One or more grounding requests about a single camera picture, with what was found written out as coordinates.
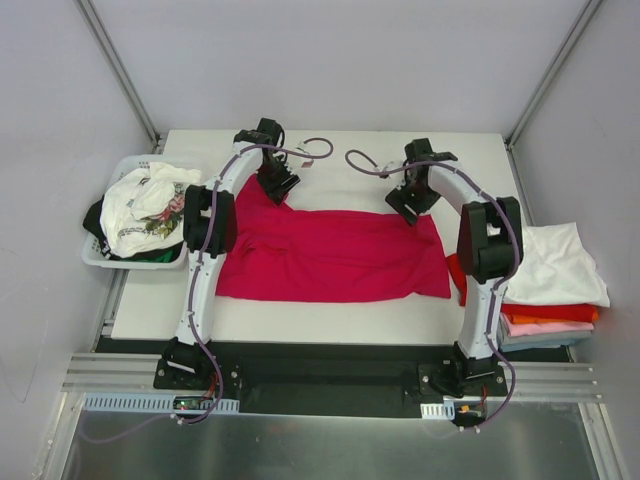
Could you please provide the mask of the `magenta t-shirt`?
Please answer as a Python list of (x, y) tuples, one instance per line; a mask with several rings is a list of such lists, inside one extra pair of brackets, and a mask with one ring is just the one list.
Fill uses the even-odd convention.
[(451, 296), (444, 249), (429, 216), (295, 210), (251, 177), (236, 198), (238, 237), (216, 293), (255, 301), (364, 303)]

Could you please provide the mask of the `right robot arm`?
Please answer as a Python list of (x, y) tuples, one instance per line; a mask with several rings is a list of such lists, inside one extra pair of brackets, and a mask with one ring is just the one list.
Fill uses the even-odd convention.
[(463, 325), (451, 359), (430, 375), (430, 384), (470, 395), (497, 372), (497, 324), (507, 283), (524, 258), (519, 201), (493, 197), (451, 152), (436, 152), (427, 138), (404, 147), (400, 185), (385, 201), (411, 226), (444, 199), (459, 214), (456, 256), (466, 276)]

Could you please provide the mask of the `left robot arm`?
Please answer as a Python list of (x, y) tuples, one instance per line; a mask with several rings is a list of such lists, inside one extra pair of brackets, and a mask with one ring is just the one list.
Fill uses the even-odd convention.
[(220, 379), (207, 347), (222, 267), (238, 237), (236, 197), (256, 176), (275, 205), (300, 179), (287, 165), (283, 127), (268, 118), (234, 136), (231, 158), (220, 173), (185, 193), (183, 237), (188, 249), (188, 288), (178, 327), (156, 367), (156, 389), (206, 389)]

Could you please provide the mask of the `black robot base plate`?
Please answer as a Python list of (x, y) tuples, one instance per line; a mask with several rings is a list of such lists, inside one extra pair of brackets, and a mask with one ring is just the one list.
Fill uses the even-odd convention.
[(502, 400), (497, 358), (466, 361), (451, 346), (170, 341), (156, 366), (158, 390), (209, 391), (243, 413), (416, 418), (423, 404)]

